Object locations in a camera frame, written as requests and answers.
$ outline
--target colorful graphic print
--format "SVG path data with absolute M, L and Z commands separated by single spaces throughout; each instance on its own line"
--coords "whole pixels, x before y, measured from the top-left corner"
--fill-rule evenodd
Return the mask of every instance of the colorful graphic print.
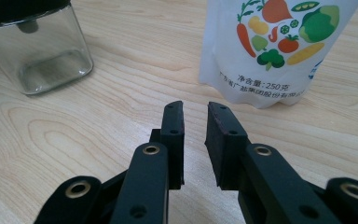
M 289 10 L 285 0 L 249 0 L 242 3 L 237 20 L 244 49 L 268 71 L 302 63 L 319 52 L 322 41 L 337 29 L 339 8 L 307 1 Z

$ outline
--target wood grain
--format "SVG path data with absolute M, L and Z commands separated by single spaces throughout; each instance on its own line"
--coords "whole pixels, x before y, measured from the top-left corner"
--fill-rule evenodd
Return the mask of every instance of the wood grain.
M 184 101 L 185 180 L 170 194 L 170 223 L 244 223 L 235 192 L 215 186 L 203 145 L 209 101 L 229 106 L 253 142 L 280 150 L 323 187 L 358 179 L 358 10 L 296 105 L 232 105 L 198 83 L 206 0 L 74 0 L 92 74 L 37 97 L 0 71 L 0 223 L 32 223 L 65 180 L 103 182 L 126 170 L 159 128 L 167 103 Z

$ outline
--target black lid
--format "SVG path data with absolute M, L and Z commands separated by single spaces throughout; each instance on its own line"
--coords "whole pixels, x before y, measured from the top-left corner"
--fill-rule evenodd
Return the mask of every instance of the black lid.
M 0 26 L 2 23 L 23 21 L 58 10 L 70 2 L 71 0 L 0 0 Z

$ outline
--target food package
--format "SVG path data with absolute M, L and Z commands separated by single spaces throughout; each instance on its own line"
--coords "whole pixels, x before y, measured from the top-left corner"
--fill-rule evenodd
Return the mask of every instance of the food package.
M 297 103 L 358 0 L 208 0 L 200 83 L 231 103 Z

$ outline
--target transparent container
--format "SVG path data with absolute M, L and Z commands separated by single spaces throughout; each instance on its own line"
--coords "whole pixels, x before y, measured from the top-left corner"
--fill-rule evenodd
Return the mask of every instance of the transparent container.
M 0 13 L 21 12 L 0 18 L 0 68 L 22 93 L 49 91 L 92 70 L 70 1 L 34 0 L 38 7 L 28 9 L 30 0 L 12 2 Z

